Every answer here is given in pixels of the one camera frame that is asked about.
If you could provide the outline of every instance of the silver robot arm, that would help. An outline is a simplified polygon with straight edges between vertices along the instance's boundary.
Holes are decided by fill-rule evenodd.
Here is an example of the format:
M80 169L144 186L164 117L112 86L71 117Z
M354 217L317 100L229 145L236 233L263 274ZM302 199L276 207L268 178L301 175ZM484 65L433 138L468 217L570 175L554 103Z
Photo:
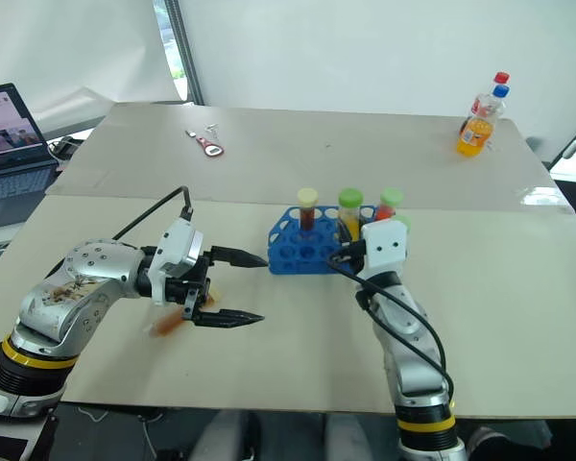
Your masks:
M350 247L344 253L359 261L361 270L357 277L365 280L357 288L356 299L376 320L373 331L384 351L400 433L400 456L407 461L467 461L464 443L456 435L448 383L438 370L406 346L444 368L435 338L417 318L428 322L426 312L400 280L407 256L407 227L390 219L367 224L362 233L364 240L351 245L352 255ZM407 305L416 316L372 290L372 285Z
M200 310L214 261L241 267L266 262L224 247L202 252L203 235L189 221L189 197L181 189L186 206L155 247L85 241L24 298L12 332L0 344L0 459L36 459L35 449L48 450L52 434L47 427L57 424L52 411L66 378L117 300L180 303L182 318L203 327L233 328L263 319L238 310Z

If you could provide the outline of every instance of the blue bottle cap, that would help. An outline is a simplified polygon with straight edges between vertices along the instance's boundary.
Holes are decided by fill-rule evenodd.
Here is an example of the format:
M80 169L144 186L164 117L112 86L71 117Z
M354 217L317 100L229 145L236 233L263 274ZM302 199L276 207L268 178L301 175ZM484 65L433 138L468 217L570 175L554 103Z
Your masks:
M505 98L510 92L510 87L507 85L497 85L492 91L492 95L497 98Z

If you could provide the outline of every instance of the white backdrop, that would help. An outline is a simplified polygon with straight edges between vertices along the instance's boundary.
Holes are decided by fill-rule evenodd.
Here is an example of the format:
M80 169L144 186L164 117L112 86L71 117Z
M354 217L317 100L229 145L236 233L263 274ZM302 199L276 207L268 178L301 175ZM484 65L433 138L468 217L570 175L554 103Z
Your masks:
M212 106L463 115L497 70L543 159L576 134L576 0L180 0Z
M179 100L152 0L0 0L0 84L43 131L113 102Z

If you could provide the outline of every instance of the test tube rack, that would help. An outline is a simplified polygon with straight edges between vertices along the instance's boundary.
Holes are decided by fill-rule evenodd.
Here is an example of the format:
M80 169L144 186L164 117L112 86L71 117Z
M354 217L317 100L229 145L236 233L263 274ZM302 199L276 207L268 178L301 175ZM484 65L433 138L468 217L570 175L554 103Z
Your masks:
M337 206L316 206L313 230L299 228L299 207L286 209L269 231L269 270L277 275L333 274L326 265L328 256L340 248ZM371 221L374 206L361 206L361 222Z

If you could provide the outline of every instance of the laptop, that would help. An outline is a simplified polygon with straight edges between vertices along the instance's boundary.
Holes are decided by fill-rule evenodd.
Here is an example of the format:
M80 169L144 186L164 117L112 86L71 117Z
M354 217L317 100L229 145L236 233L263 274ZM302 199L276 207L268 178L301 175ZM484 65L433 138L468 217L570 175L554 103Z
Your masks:
M0 227L28 219L57 166L15 86L0 85Z

